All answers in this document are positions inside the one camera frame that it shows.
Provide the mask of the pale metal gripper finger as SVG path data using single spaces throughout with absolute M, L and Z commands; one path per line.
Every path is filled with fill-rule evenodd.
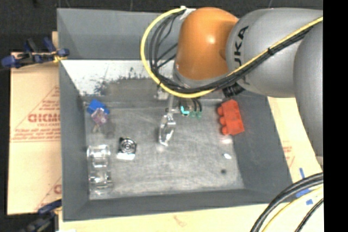
M 165 133 L 166 123 L 167 123 L 167 116 L 162 115 L 160 120 L 160 125 L 159 125 L 158 142 L 163 146 L 167 145 L 166 133 Z
M 171 139 L 175 134 L 176 121 L 172 114 L 167 115 L 167 132 L 166 132 L 166 143 L 169 145 Z

